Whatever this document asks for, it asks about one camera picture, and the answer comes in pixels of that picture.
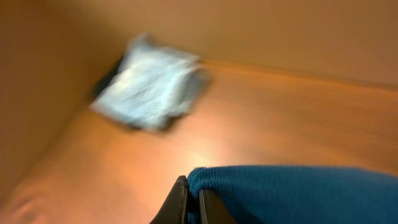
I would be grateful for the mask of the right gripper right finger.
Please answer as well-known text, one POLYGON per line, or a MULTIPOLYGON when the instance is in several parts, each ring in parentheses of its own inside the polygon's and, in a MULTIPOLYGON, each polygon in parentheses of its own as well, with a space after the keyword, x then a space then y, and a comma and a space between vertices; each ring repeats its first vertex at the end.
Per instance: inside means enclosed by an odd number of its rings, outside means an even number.
POLYGON ((214 191, 202 189, 198 196, 201 224, 237 224, 214 191))

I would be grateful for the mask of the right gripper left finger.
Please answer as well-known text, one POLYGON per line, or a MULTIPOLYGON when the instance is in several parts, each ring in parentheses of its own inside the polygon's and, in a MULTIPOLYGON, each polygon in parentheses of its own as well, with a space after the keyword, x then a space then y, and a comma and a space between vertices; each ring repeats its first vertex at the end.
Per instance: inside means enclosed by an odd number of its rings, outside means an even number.
POLYGON ((187 221, 188 184, 187 178, 181 175, 175 181, 167 198, 150 224, 186 224, 187 221))

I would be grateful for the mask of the dark blue polo shirt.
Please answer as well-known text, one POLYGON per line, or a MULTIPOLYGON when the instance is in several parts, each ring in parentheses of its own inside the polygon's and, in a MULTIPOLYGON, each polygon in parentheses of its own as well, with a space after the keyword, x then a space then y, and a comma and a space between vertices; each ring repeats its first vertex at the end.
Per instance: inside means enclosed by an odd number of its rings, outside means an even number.
POLYGON ((196 168, 190 194, 214 190, 237 223, 397 224, 397 177, 350 167, 196 168))

